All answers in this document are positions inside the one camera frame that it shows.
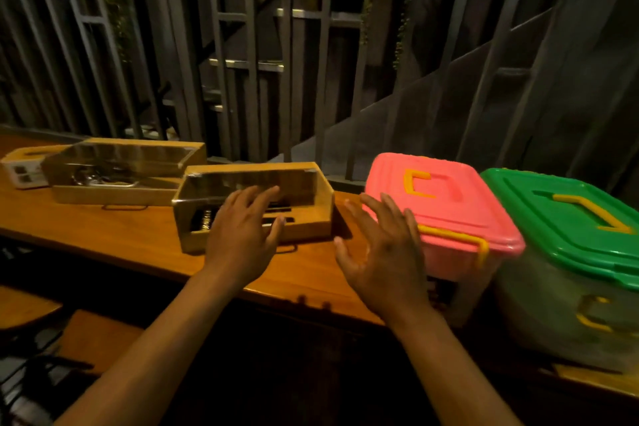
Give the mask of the person's left hand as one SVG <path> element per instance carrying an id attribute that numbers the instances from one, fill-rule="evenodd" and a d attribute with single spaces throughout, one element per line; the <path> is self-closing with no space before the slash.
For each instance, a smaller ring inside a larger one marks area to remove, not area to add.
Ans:
<path id="1" fill-rule="evenodd" d="M 280 194 L 278 186 L 258 187 L 255 212 L 240 215 L 238 195 L 242 190 L 232 192 L 219 209 L 208 234 L 203 268 L 232 295 L 257 280 L 274 256 L 266 251 L 270 226 L 263 227 L 261 220 Z"/>

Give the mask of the person's right hand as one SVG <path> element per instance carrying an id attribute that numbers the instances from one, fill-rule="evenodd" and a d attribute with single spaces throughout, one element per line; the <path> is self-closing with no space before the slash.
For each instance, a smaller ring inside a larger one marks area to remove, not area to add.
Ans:
<path id="1" fill-rule="evenodd" d="M 345 206 L 360 230 L 362 204 L 356 205 L 347 200 Z M 366 307 L 386 325 L 389 320 L 410 309 L 424 307 L 434 310 L 427 294 L 424 254 L 418 255 L 415 252 L 405 220 L 405 210 L 401 211 L 395 203 L 394 243 L 369 244 L 365 238 L 366 257 L 364 261 L 357 261 L 363 264 L 364 271 L 359 288 L 353 290 Z"/>

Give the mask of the person's left forearm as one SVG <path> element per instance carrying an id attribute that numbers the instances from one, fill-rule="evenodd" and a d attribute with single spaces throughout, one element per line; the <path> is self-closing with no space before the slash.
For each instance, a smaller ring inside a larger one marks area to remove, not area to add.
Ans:
<path id="1" fill-rule="evenodd" d="M 158 426 L 213 325 L 244 286 L 234 270 L 199 271 L 54 426 Z"/>

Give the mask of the person's right forearm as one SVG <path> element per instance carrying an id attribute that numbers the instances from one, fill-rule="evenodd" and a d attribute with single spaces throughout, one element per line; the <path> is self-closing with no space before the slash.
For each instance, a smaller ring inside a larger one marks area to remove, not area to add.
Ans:
<path id="1" fill-rule="evenodd" d="M 442 426 L 523 426 L 438 312 L 410 309 L 387 325 Z"/>

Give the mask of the small wooden box clear lid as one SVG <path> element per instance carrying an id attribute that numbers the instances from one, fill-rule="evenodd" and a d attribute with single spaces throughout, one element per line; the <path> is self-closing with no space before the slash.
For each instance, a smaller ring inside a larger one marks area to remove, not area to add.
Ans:
<path id="1" fill-rule="evenodd" d="M 204 253 L 209 230 L 191 232 L 191 219 L 199 207 L 222 205 L 234 191 L 259 186 L 278 186 L 278 202 L 291 207 L 295 223 L 286 223 L 281 243 L 317 241 L 331 235 L 334 193 L 314 162 L 245 163 L 189 166 L 176 195 L 172 210 L 181 251 Z"/>

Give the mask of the pink lidded plastic storage container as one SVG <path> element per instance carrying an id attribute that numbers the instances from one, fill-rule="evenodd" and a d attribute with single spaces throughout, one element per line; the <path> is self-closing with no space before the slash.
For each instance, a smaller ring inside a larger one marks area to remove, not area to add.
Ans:
<path id="1" fill-rule="evenodd" d="M 365 193 L 386 194 L 417 221 L 428 296 L 450 326 L 465 325 L 499 267 L 518 258 L 525 240 L 479 173 L 467 164 L 382 153 Z"/>

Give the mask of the row of dark cutlery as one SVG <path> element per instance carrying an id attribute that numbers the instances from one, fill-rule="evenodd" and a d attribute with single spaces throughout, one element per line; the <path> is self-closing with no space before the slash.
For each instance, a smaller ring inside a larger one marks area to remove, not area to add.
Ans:
<path id="1" fill-rule="evenodd" d="M 199 207 L 194 213 L 189 230 L 191 232 L 204 231 L 211 229 L 212 223 L 215 220 L 217 213 L 221 205 L 207 205 Z M 276 220 L 277 215 L 284 215 L 286 223 L 295 223 L 295 218 L 290 214 L 292 212 L 291 207 L 284 207 L 278 202 L 270 204 L 265 215 L 262 217 L 261 223 L 263 227 L 269 227 Z"/>

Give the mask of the long wooden box clear lid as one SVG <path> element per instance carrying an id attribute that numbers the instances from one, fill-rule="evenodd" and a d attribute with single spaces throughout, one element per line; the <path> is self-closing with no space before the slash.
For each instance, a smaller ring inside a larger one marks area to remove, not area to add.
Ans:
<path id="1" fill-rule="evenodd" d="M 42 170 L 60 204 L 170 207 L 189 166 L 207 165 L 202 142 L 89 138 L 47 156 Z M 120 167 L 139 180 L 132 188 L 77 186 L 79 166 Z"/>

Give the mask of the pile of metal cutlery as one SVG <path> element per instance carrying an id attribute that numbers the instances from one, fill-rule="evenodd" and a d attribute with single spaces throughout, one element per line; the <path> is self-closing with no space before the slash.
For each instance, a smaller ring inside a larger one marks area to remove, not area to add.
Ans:
<path id="1" fill-rule="evenodd" d="M 139 184 L 129 170 L 120 167 L 79 166 L 73 171 L 72 180 L 77 186 L 104 188 L 132 188 Z"/>

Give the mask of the green lidded plastic storage container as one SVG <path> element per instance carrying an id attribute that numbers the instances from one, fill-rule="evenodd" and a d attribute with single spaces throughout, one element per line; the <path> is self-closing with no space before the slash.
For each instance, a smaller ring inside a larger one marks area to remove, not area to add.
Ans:
<path id="1" fill-rule="evenodd" d="M 576 179 L 481 177 L 525 240 L 494 280 L 513 339 L 579 365 L 639 369 L 639 211 Z"/>

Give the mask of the grey metal railing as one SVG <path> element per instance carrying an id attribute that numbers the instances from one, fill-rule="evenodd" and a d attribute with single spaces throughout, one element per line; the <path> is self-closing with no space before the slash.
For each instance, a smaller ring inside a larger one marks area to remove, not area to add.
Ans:
<path id="1" fill-rule="evenodd" d="M 200 23 L 217 1 L 198 0 Z M 284 54 L 273 9 L 256 24 L 258 0 L 223 1 L 222 11 L 247 15 L 247 35 L 196 69 L 177 15 L 184 2 L 171 0 L 178 83 L 166 64 L 175 59 L 163 54 L 158 67 L 155 48 L 139 65 L 135 36 L 150 29 L 143 0 L 131 0 L 128 64 L 104 0 L 0 0 L 0 126 L 70 140 L 200 141 L 215 163 L 257 163 L 315 161 L 291 149 L 325 121 L 353 117 L 354 155 L 320 164 L 343 182 L 363 181 L 375 156 L 398 152 L 571 177 L 639 199 L 639 0 L 373 0 L 366 45 L 360 29 L 330 30 L 318 106 L 321 33 L 298 19 L 292 57 L 291 10 L 361 16 L 363 0 L 274 2 L 284 9 Z M 258 70 L 282 56 L 284 72 Z M 167 80 L 172 104 L 158 138 L 159 111 L 140 108 L 151 83 Z"/>

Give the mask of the staircase with wooden steps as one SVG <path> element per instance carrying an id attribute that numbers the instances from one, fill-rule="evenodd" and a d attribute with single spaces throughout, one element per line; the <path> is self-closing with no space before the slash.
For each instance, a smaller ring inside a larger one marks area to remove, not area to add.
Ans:
<path id="1" fill-rule="evenodd" d="M 178 0 L 178 2 L 184 2 L 185 9 L 177 9 L 178 16 L 185 16 L 186 21 L 186 37 L 188 39 L 188 43 L 190 44 L 190 49 L 194 53 L 194 67 L 199 69 L 200 66 L 207 61 L 207 64 L 215 65 L 215 61 L 210 62 L 209 60 L 212 56 L 219 55 L 220 51 L 224 52 L 224 50 L 228 49 L 228 42 L 235 37 L 235 34 L 241 33 L 247 35 L 247 27 L 246 20 L 247 15 L 243 12 L 224 12 L 220 8 L 224 6 L 223 0 L 218 0 L 216 4 L 212 5 L 211 2 L 206 2 L 204 7 L 204 12 L 206 16 L 209 16 L 205 23 L 200 23 L 200 17 L 198 14 L 198 0 Z M 254 2 L 253 7 L 253 18 L 254 22 L 257 24 L 257 19 L 259 18 L 259 14 L 263 10 L 273 9 L 274 10 L 274 20 L 277 24 L 279 24 L 279 41 L 282 46 L 282 54 L 284 54 L 284 9 L 278 8 L 276 9 L 274 6 L 274 2 L 283 2 L 284 0 L 258 0 Z M 147 56 L 148 51 L 155 48 L 155 58 L 156 61 L 159 61 L 158 67 L 162 65 L 162 55 L 166 56 L 166 60 L 173 58 L 175 61 L 173 63 L 166 63 L 169 65 L 169 69 L 177 70 L 178 83 L 181 83 L 181 70 L 179 69 L 179 58 L 174 55 L 172 57 L 168 56 L 169 50 L 175 50 L 177 48 L 177 43 L 175 42 L 175 32 L 176 29 L 174 27 L 174 21 L 172 20 L 171 15 L 171 0 L 143 0 L 146 3 L 147 18 L 150 23 L 150 29 L 142 30 L 140 36 L 137 37 L 136 41 L 138 41 L 139 47 L 142 50 L 142 55 L 139 56 L 139 65 L 142 65 L 142 56 Z M 299 32 L 298 29 L 302 27 L 302 23 L 298 24 L 297 20 L 305 21 L 304 24 L 314 23 L 315 26 L 319 28 L 319 32 L 321 33 L 318 37 L 318 82 L 316 85 L 316 107 L 319 105 L 318 101 L 320 97 L 320 85 L 319 85 L 319 76 L 320 73 L 325 73 L 325 81 L 324 83 L 328 83 L 328 70 L 330 69 L 330 64 L 328 60 L 328 50 L 330 48 L 330 30 L 331 29 L 345 29 L 345 30 L 359 30 L 361 26 L 361 16 L 359 14 L 351 13 L 351 12 L 331 12 L 330 17 L 324 18 L 324 12 L 322 10 L 302 10 L 302 9 L 292 9 L 291 10 L 291 19 L 293 22 L 291 23 L 291 41 L 292 41 L 292 57 L 297 54 L 298 44 L 295 42 L 296 34 Z M 204 44 L 201 38 L 201 29 L 202 27 L 208 28 L 209 32 L 212 29 L 219 29 L 220 32 L 220 40 L 222 45 L 222 50 L 217 49 L 215 36 L 211 35 L 208 39 L 204 39 Z M 154 45 L 155 42 L 158 44 L 163 42 L 168 44 L 168 48 L 166 49 L 158 49 Z M 288 69 L 288 64 L 283 62 L 284 56 L 281 57 L 282 60 L 275 62 L 267 62 L 267 61 L 259 61 L 258 62 L 258 70 L 259 71 L 273 71 L 278 70 L 280 72 L 284 72 Z M 142 107 L 140 108 L 140 116 L 151 116 L 155 110 L 158 110 L 159 113 L 159 122 L 152 123 L 152 126 L 155 128 L 156 136 L 159 138 L 160 130 L 164 130 L 165 123 L 169 123 L 169 117 L 167 116 L 164 110 L 167 110 L 171 104 L 172 100 L 169 99 L 169 106 L 164 103 L 164 95 L 167 92 L 171 92 L 171 82 L 169 80 L 166 81 L 164 86 L 156 87 L 155 83 L 151 83 L 151 97 L 150 99 L 146 99 L 142 101 Z M 353 127 L 353 117 L 347 117 L 345 120 L 346 123 L 328 123 L 325 121 L 320 124 L 319 130 L 314 130 L 315 135 L 308 139 L 305 142 L 298 144 L 293 147 L 295 149 L 291 149 L 291 156 L 301 156 L 302 151 L 306 152 L 306 154 L 310 154 L 313 151 L 314 156 L 316 157 L 315 162 L 317 164 L 322 164 L 324 168 L 328 168 L 328 164 L 337 165 L 337 163 L 345 164 L 347 157 L 354 155 L 355 150 L 350 149 L 349 146 L 352 142 L 352 131 L 355 128 L 356 132 L 356 123 Z"/>

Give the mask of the wooden bench seat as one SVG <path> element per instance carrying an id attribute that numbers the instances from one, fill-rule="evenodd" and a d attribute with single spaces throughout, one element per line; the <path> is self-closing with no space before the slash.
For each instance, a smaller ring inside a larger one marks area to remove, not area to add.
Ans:
<path id="1" fill-rule="evenodd" d="M 130 349 L 143 331 L 134 325 L 77 310 L 62 333 L 58 356 L 82 363 L 86 374 L 98 377 Z"/>

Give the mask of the white box yellow lid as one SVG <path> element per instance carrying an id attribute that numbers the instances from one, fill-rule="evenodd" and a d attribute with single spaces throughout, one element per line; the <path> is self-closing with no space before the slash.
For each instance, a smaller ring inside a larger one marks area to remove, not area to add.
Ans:
<path id="1" fill-rule="evenodd" d="M 16 189 L 47 188 L 49 183 L 42 170 L 43 160 L 69 147 L 70 144 L 17 148 L 0 159 L 0 164 Z"/>

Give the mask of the round wooden stool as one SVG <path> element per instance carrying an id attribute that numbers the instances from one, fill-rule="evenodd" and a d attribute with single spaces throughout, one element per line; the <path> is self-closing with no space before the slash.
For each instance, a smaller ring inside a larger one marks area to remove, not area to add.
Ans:
<path id="1" fill-rule="evenodd" d="M 56 301 L 0 285 L 0 333 L 42 324 L 62 309 Z"/>

